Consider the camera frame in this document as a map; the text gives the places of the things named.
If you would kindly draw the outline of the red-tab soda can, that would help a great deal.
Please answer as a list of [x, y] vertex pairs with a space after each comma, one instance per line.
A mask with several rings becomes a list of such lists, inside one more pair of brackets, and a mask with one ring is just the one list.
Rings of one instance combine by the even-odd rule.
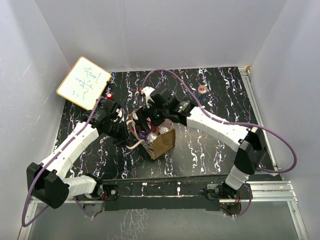
[[208, 88], [205, 85], [200, 85], [197, 89], [198, 94], [205, 95], [208, 93]]

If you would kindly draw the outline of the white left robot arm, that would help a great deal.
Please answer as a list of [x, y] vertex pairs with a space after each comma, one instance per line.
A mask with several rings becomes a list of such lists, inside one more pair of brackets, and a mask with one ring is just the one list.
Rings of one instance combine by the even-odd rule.
[[98, 177], [89, 173], [67, 177], [67, 173], [86, 148], [101, 135], [114, 138], [116, 147], [126, 146], [130, 139], [125, 112], [110, 99], [104, 100], [101, 107], [95, 106], [87, 111], [50, 156], [27, 167], [28, 194], [53, 209], [59, 208], [67, 199], [80, 195], [99, 199], [104, 188]]

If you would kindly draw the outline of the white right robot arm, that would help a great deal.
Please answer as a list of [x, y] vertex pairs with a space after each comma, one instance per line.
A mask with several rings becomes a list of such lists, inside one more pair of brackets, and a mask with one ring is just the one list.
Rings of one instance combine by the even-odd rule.
[[144, 97], [145, 104], [136, 114], [143, 130], [151, 130], [147, 120], [157, 127], [170, 120], [209, 134], [236, 153], [225, 181], [209, 191], [214, 197], [236, 198], [243, 184], [257, 171], [268, 152], [263, 131], [255, 126], [232, 125], [206, 111], [204, 106], [196, 106], [189, 98], [179, 101], [167, 88], [144, 87], [140, 94]]

